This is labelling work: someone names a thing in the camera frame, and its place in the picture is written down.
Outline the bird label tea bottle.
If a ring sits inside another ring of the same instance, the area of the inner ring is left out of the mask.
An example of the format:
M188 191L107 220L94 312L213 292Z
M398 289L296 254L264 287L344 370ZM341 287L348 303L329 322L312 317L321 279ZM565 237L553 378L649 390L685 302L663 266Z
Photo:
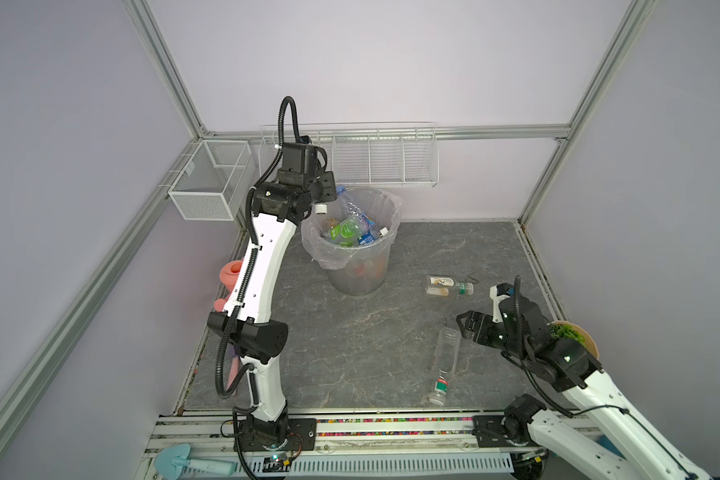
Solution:
M425 277L424 291L436 297L471 296L474 294L474 284L447 276L428 275Z

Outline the lime green label bottle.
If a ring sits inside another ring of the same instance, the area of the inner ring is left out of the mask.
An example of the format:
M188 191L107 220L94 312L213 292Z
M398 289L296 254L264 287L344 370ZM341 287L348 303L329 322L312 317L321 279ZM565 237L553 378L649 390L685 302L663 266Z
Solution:
M368 223L363 217L350 216L331 227L326 239L334 245L352 248L359 245L367 231Z

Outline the blue cartoon label water bottle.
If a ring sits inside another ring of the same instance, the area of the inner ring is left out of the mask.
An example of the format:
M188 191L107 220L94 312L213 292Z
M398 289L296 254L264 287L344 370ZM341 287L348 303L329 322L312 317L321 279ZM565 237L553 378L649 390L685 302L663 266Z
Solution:
M344 186L337 187L337 200L347 218L353 218L360 227L361 234L366 234L374 222L366 215L354 197Z

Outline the orange NFC juice bottle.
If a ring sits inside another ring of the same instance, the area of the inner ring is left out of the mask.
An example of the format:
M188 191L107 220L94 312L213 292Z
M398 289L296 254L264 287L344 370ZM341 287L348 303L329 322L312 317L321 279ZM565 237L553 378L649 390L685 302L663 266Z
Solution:
M360 260L353 269L353 273L363 284L375 285L384 281L387 274L388 257L378 255L373 258Z

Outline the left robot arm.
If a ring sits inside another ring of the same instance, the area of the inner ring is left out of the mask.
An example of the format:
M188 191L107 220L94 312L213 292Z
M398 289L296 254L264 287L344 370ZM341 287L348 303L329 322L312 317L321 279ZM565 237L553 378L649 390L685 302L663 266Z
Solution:
M241 275L224 307L227 316L220 323L214 368L216 393L227 399L239 383L225 371L227 349L239 350L238 374L248 378L250 387L251 404L244 412L259 424L277 424L287 416L279 356L288 326L272 319L272 297L297 227L337 198L327 160L325 149L301 134L296 102L285 97L278 111L275 157L244 202L248 244Z

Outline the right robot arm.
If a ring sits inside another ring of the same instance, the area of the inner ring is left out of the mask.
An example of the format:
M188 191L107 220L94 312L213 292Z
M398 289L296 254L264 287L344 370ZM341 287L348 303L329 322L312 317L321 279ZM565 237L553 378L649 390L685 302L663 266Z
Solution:
M517 397L499 419L473 420L477 439L531 443L590 479L707 479L627 399L599 359L575 339L557 337L521 282L491 287L492 312L457 316L463 338L494 348L535 390Z

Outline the clear plastic bin liner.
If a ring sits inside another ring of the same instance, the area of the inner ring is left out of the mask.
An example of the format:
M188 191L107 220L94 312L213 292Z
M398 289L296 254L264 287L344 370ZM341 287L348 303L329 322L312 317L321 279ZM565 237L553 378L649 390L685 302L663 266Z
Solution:
M402 200L400 197L370 187L350 186L345 188L374 222L372 227L387 227L389 234L370 245L358 245L352 248L334 245L326 239L327 233L331 227L347 217L342 212L337 199L327 203L328 213L326 215L313 213L311 217L302 222L300 227L302 245L312 259L325 270L341 270L353 261L387 254L395 241L401 223Z

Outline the grey mesh waste bin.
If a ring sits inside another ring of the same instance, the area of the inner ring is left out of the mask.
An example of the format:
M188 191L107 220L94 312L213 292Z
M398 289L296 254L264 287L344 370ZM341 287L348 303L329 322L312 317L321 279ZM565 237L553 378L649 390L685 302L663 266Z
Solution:
M339 186L326 211L302 224L302 245L337 290L369 294L386 279L400 208L400 199L386 191Z

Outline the tall clear bottle green-red cap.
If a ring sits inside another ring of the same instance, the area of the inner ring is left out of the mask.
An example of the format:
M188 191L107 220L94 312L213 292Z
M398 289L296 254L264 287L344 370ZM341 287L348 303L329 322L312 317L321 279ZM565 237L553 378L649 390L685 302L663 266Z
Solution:
M429 402L436 406L444 406L460 349L461 333L450 327L440 330L435 350L433 375L434 383L429 393Z

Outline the potted green plant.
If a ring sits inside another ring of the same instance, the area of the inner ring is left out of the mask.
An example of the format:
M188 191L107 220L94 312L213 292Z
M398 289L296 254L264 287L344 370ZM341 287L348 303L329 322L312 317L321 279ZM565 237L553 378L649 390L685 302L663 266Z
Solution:
M600 359L596 342L582 327L567 321L555 321L550 324L550 331L557 339L568 338L577 341L597 360Z

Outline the small white mesh basket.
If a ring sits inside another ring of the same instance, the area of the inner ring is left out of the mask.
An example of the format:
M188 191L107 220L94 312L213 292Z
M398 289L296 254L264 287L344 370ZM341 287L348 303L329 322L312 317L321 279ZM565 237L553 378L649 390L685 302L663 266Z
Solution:
M234 221L256 172L247 141L201 140L168 194L184 220Z

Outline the pink watering can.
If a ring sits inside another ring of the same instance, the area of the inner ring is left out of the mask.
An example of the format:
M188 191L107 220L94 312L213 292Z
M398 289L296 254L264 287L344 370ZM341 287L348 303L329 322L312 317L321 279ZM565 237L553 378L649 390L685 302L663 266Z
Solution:
M232 296L233 290L236 286L242 265L242 260L234 260L224 265L220 270L219 279L221 284L225 287L227 293L224 297L214 301L213 309L215 312L224 311L224 307L229 298Z

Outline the teal toy shovel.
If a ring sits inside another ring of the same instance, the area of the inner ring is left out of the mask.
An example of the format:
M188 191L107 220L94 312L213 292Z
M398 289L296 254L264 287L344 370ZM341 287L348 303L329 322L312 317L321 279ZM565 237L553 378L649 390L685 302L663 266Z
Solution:
M197 459L190 457L191 446L179 444L162 449L155 460L157 472L164 478L177 480L188 471L230 477L237 471L238 464L222 460Z

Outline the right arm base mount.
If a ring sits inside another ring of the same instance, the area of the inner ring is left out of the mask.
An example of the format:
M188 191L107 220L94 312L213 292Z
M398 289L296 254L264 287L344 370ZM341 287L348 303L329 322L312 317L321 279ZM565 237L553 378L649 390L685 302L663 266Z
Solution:
M475 415L472 435L480 448L508 446L517 434L517 423L504 415Z

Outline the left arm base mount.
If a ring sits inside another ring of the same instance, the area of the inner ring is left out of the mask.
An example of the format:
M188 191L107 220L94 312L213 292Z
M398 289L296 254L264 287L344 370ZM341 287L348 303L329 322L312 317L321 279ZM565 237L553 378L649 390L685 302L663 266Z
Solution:
M287 418L274 422L238 420L233 435L243 452L312 451L317 440L315 418Z

